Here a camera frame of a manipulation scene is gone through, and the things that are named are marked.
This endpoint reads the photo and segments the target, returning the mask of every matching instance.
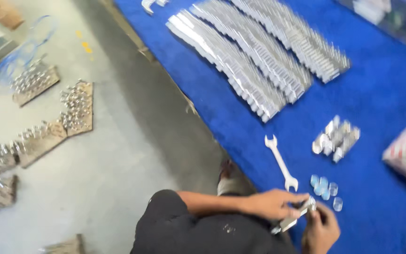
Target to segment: black shirt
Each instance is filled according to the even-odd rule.
[[[131,254],[295,254],[266,221],[242,214],[197,218],[172,190],[153,195],[136,227]]]

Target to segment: aluminum profile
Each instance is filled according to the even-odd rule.
[[[327,83],[350,68],[351,62],[333,44],[309,27],[285,4],[276,0],[231,0],[243,12],[260,22],[286,49],[322,82]]]
[[[294,103],[311,86],[310,73],[299,66],[261,25],[234,6],[219,0],[207,0],[194,4],[190,12],[235,40],[262,73],[284,92],[288,102]]]
[[[286,105],[283,93],[260,74],[250,58],[212,27],[186,10],[170,17],[166,25],[172,33],[215,64],[218,71],[224,72],[236,93],[263,122],[270,120]]]

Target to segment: gray floor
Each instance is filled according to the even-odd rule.
[[[76,233],[84,235],[87,253],[125,254],[157,190],[215,193],[222,153],[211,133],[185,112],[186,101],[161,66],[137,52],[96,0],[13,2],[26,19],[12,34],[19,41],[39,16],[59,20],[39,55],[48,53],[62,81],[22,109],[0,94],[0,142],[57,118],[64,110],[60,90],[78,78],[96,83],[94,131],[67,140],[27,170],[14,170],[18,201],[0,211],[0,254],[36,253]]]

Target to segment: table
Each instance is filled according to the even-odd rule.
[[[195,105],[217,141],[260,192],[283,188],[284,178],[264,136],[278,148],[299,193],[312,193],[312,174],[338,183],[344,208],[337,213],[341,237],[330,253],[405,253],[406,181],[381,161],[381,154],[406,127],[406,46],[330,0],[287,3],[346,51],[352,68],[328,84],[316,81],[294,105],[267,124],[231,90],[226,77],[174,36],[167,19],[195,0],[172,0],[145,13],[140,0],[115,0],[145,45]],[[311,143],[336,115],[361,128],[361,138],[338,164],[311,151]],[[333,199],[326,202],[331,205]],[[296,245],[304,220],[292,229]]]

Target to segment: blue wire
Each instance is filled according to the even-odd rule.
[[[52,25],[51,29],[48,32],[48,35],[42,39],[40,43],[37,43],[34,39],[35,35],[35,28],[39,25],[39,23],[45,18],[51,18]],[[48,42],[53,34],[57,30],[57,20],[50,15],[44,15],[38,18],[29,29],[28,40],[24,42],[22,45],[7,55],[3,60],[0,62],[0,87],[8,88],[10,83],[14,80],[13,74],[17,67],[21,67],[23,71],[29,66],[31,61],[34,59],[37,49]]]

